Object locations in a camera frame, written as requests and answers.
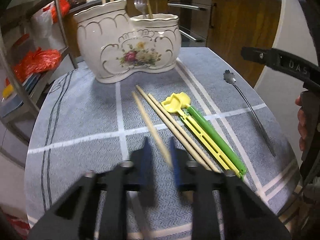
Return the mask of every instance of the yellow toy shovel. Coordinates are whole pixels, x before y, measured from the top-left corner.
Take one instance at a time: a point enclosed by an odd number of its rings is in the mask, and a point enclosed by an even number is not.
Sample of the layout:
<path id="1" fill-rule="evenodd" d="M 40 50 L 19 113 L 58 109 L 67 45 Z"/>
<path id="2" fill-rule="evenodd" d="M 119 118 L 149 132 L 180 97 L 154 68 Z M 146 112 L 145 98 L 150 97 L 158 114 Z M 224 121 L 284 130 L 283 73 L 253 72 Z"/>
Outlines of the yellow toy shovel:
<path id="1" fill-rule="evenodd" d="M 210 136 L 201 128 L 201 126 L 190 115 L 185 114 L 181 108 L 190 108 L 191 100 L 189 96 L 183 92 L 179 94 L 173 93 L 167 97 L 161 105 L 169 113 L 178 113 L 185 125 L 194 133 L 194 135 L 204 144 L 208 151 L 216 158 L 220 165 L 225 170 L 233 170 L 240 178 L 243 174 L 239 169 L 229 160 L 225 153 L 218 147 L 218 145 L 210 138 Z"/>

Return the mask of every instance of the kitchen cabinet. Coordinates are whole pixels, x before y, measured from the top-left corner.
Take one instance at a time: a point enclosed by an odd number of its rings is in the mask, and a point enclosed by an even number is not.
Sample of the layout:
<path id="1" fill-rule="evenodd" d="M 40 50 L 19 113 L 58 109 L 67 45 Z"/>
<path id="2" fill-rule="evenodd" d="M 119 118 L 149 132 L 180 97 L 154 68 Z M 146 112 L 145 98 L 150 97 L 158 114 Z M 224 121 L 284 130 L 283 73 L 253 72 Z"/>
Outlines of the kitchen cabinet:
<path id="1" fill-rule="evenodd" d="M 278 27 L 279 0 L 212 0 L 207 47 L 254 87 L 263 65 L 243 60 L 243 46 L 270 49 Z"/>

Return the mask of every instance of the black handle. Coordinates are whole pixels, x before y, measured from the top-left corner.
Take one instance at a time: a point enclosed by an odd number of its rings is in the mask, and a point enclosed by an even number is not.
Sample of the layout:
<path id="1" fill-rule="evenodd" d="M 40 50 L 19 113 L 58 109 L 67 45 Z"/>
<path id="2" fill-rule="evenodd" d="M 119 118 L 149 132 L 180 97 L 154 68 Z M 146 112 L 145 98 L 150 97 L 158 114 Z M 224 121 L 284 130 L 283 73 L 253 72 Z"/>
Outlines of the black handle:
<path id="1" fill-rule="evenodd" d="M 214 3 L 211 7 L 210 23 L 209 26 L 211 29 L 215 27 L 215 22 L 217 18 L 217 3 Z"/>
<path id="2" fill-rule="evenodd" d="M 301 158 L 303 164 L 300 168 L 302 178 L 305 179 L 320 150 L 320 94 L 307 90 L 300 94 L 300 98 L 308 132 L 305 139 L 306 147 Z"/>
<path id="3" fill-rule="evenodd" d="M 211 171 L 197 167 L 197 186 L 192 203 L 192 240 L 220 240 L 217 209 L 212 196 L 212 181 L 209 179 L 211 175 Z"/>

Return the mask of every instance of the metal spoon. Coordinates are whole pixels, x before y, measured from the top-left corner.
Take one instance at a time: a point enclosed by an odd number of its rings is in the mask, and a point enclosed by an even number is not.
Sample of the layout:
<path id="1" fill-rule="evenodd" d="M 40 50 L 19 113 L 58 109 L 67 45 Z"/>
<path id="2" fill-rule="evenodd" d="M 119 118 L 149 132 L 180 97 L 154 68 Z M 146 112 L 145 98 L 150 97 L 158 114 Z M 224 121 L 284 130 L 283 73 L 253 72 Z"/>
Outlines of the metal spoon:
<path id="1" fill-rule="evenodd" d="M 268 134 L 267 134 L 266 130 L 263 128 L 263 126 L 262 126 L 262 124 L 261 124 L 258 116 L 256 115 L 256 113 L 255 113 L 255 111 L 253 110 L 252 106 L 251 106 L 250 103 L 248 102 L 247 98 L 244 96 L 244 94 L 241 92 L 241 90 L 240 90 L 240 89 L 238 88 L 238 86 L 235 84 L 235 83 L 236 83 L 236 77 L 235 77 L 235 75 L 234 75 L 233 73 L 231 73 L 229 70 L 226 70 L 226 71 L 224 72 L 224 74 L 223 74 L 223 79 L 224 79 L 227 83 L 233 85 L 233 86 L 235 87 L 235 89 L 239 92 L 239 94 L 242 96 L 242 98 L 244 99 L 244 101 L 248 104 L 248 106 L 249 106 L 249 108 L 250 108 L 250 110 L 251 110 L 254 118 L 256 119 L 256 121 L 257 121 L 257 123 L 258 123 L 258 125 L 259 125 L 259 128 L 260 128 L 260 130 L 261 130 L 262 136 L 263 136 L 264 140 L 266 141 L 267 146 L 268 146 L 271 154 L 272 154 L 274 157 L 276 157 L 275 151 L 274 151 L 274 149 L 273 149 L 273 146 L 272 146 L 272 144 L 271 144 L 271 141 L 270 141 L 270 139 L 269 139 L 269 137 L 268 137 Z"/>

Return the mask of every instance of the white stripe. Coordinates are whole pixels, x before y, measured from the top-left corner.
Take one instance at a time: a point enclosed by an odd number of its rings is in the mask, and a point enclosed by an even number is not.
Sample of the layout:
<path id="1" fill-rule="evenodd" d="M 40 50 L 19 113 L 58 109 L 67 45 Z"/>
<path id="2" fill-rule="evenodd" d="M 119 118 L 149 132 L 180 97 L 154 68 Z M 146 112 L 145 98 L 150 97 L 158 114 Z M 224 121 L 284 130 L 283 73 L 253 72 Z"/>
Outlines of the white stripe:
<path id="1" fill-rule="evenodd" d="M 191 236 L 186 236 L 184 238 L 179 238 L 178 240 L 191 240 Z"/>
<path id="2" fill-rule="evenodd" d="M 190 80 L 187 78 L 187 76 L 181 71 L 181 69 L 179 68 L 178 64 L 175 66 L 175 70 L 179 73 L 179 75 L 181 76 L 181 78 L 183 79 L 183 81 L 187 84 L 187 86 L 190 88 L 191 92 L 194 94 L 194 96 L 196 97 L 196 99 L 198 100 L 198 102 L 200 103 L 202 109 L 204 110 L 204 113 L 206 115 L 211 115 L 211 111 L 210 109 L 207 107 L 207 105 L 205 104 L 205 102 L 203 101 L 203 99 L 201 98 L 201 96 L 199 95 L 198 91 L 195 89 L 195 87 L 193 86 L 193 84 L 191 84 Z M 223 133 L 220 125 L 218 124 L 217 120 L 212 119 L 210 120 L 213 127 L 215 128 L 215 130 L 220 134 L 220 136 L 222 137 L 222 139 L 224 139 L 224 141 L 230 146 L 229 141 L 227 140 L 225 134 Z"/>
<path id="3" fill-rule="evenodd" d="M 273 198 L 291 179 L 291 177 L 299 170 L 299 167 L 292 170 L 288 176 L 273 190 L 267 195 L 267 200 Z"/>
<path id="4" fill-rule="evenodd" d="M 190 80 L 187 78 L 187 76 L 181 71 L 180 68 L 178 68 L 178 65 L 176 65 L 175 70 L 179 73 L 183 81 L 187 84 L 187 86 L 190 88 L 191 92 L 195 95 L 196 99 L 198 100 L 199 104 L 201 105 L 202 109 L 204 110 L 204 113 L 206 115 L 210 115 L 211 111 L 199 95 L 198 91 L 195 89 L 195 87 L 191 84 Z"/>
<path id="5" fill-rule="evenodd" d="M 195 78 L 195 76 L 191 73 L 191 71 L 179 59 L 177 59 L 177 65 L 178 64 L 190 76 L 190 78 L 193 80 L 193 82 L 199 88 L 199 90 L 204 95 L 204 97 L 208 100 L 210 106 L 215 110 L 215 112 L 217 114 L 220 114 L 221 113 L 220 109 L 213 102 L 213 100 L 209 96 L 208 92 L 204 89 L 204 87 L 200 84 L 200 82 Z M 254 168 L 253 168 L 253 166 L 251 164 L 251 161 L 250 161 L 247 153 L 245 152 L 243 146 L 241 145 L 240 141 L 238 140 L 238 137 L 236 136 L 235 132 L 231 128 L 231 126 L 228 123 L 227 119 L 221 118 L 221 121 L 222 121 L 223 125 L 226 127 L 226 129 L 227 129 L 230 137 L 232 138 L 233 142 L 236 144 L 236 147 L 237 147 L 237 149 L 239 150 L 239 152 L 240 152 L 240 154 L 242 156 L 244 164 L 247 166 L 247 169 L 248 169 L 249 173 L 251 174 L 252 180 L 255 183 L 256 187 L 257 187 L 257 192 L 258 192 L 259 196 L 261 197 L 261 199 L 265 203 L 267 203 L 266 195 L 265 195 L 264 191 L 262 190 L 261 182 L 259 181 L 259 178 L 258 178 L 258 176 L 257 176 L 257 174 L 256 174 L 256 172 L 255 172 L 255 170 L 254 170 Z"/>
<path id="6" fill-rule="evenodd" d="M 297 160 L 293 159 L 283 171 L 281 171 L 275 178 L 273 178 L 270 182 L 268 182 L 266 185 L 262 187 L 263 191 L 266 192 L 274 184 L 276 184 L 280 179 L 282 179 L 295 163 L 297 163 Z"/>
<path id="7" fill-rule="evenodd" d="M 261 104 L 261 105 L 253 106 L 252 108 L 254 110 L 257 110 L 257 109 L 261 109 L 264 107 L 266 107 L 266 105 Z M 204 118 L 206 120 L 209 120 L 209 119 L 213 120 L 213 119 L 218 119 L 218 118 L 225 117 L 225 116 L 233 116 L 233 115 L 243 114 L 243 113 L 246 113 L 249 111 L 250 111 L 250 108 L 242 108 L 242 109 L 238 109 L 238 110 L 234 110 L 234 111 L 230 111 L 230 112 L 224 112 L 224 113 L 220 113 L 220 114 L 206 115 L 206 116 L 204 116 Z M 177 122 L 181 126 L 183 126 L 183 123 L 181 121 L 177 121 Z M 162 123 L 162 124 L 156 124 L 155 128 L 157 130 L 162 130 L 162 129 L 166 129 L 167 126 Z M 124 130 L 125 135 L 132 135 L 132 134 L 145 133 L 145 132 L 148 132 L 147 127 L 140 127 L 140 128 L 135 128 L 135 129 Z M 79 137 L 79 138 L 68 140 L 68 141 L 52 143 L 52 144 L 49 144 L 45 147 L 29 149 L 28 154 L 40 153 L 40 152 L 44 152 L 45 150 L 49 150 L 49 149 L 68 147 L 68 146 L 72 146 L 72 145 L 78 144 L 78 143 L 83 143 L 83 142 L 88 142 L 88 141 L 93 141 L 93 140 L 100 140 L 100 139 L 105 139 L 105 138 L 113 138 L 113 137 L 118 137 L 118 136 L 119 136 L 118 131 L 96 133 L 96 134 L 91 134 L 91 135 Z"/>
<path id="8" fill-rule="evenodd" d="M 127 141 L 125 139 L 125 133 L 124 133 L 120 82 L 116 83 L 116 109 L 117 109 L 117 122 L 118 122 L 118 131 L 119 131 L 120 150 L 122 153 L 122 160 L 128 160 L 129 152 L 127 147 Z"/>
<path id="9" fill-rule="evenodd" d="M 250 187 L 250 183 L 249 183 L 249 181 L 248 181 L 247 175 L 244 175 L 244 176 L 243 176 L 243 182 L 244 182 L 248 187 Z"/>
<path id="10" fill-rule="evenodd" d="M 63 142 L 52 143 L 52 144 L 49 144 L 49 145 L 47 145 L 45 147 L 30 149 L 30 150 L 28 150 L 28 154 L 44 152 L 44 151 L 47 151 L 49 149 L 67 147 L 67 146 L 71 146 L 71 145 L 82 143 L 82 142 L 88 142 L 88 141 L 92 141 L 92 140 L 99 140 L 99 139 L 105 139 L 105 138 L 112 138 L 112 137 L 117 137 L 117 136 L 119 136 L 119 132 L 118 131 L 116 131 L 116 132 L 106 132 L 106 133 L 96 133 L 96 134 L 80 137 L 80 138 L 77 138 L 77 139 L 72 139 L 72 140 L 63 141 Z"/>
<path id="11" fill-rule="evenodd" d="M 258 110 L 258 109 L 261 109 L 261 108 L 264 108 L 264 107 L 267 107 L 267 105 L 265 103 L 257 105 L 257 106 L 253 106 L 252 108 L 254 110 Z M 243 114 L 243 113 L 247 113 L 247 112 L 251 112 L 249 107 L 241 108 L 241 109 L 230 111 L 230 112 L 224 112 L 224 113 L 220 113 L 220 114 L 211 114 L 211 115 L 205 116 L 204 118 L 206 120 L 218 119 L 218 118 L 224 118 L 224 117 L 228 117 L 228 116 Z"/>
<path id="12" fill-rule="evenodd" d="M 174 234 L 178 234 L 181 232 L 190 231 L 192 229 L 192 223 L 185 224 L 183 226 L 178 227 L 172 227 L 172 228 L 166 228 L 161 230 L 156 230 L 151 232 L 151 236 L 153 238 L 156 237 L 163 237 L 163 236 L 170 236 Z M 128 233 L 127 239 L 141 239 L 141 233 Z"/>
<path id="13" fill-rule="evenodd" d="M 28 216 L 28 215 L 27 215 L 27 217 L 28 217 L 29 222 L 31 222 L 31 223 L 33 223 L 33 224 L 35 224 L 35 223 L 38 222 L 38 220 L 35 219 L 35 218 L 33 218 L 33 217 L 30 217 L 30 216 Z"/>

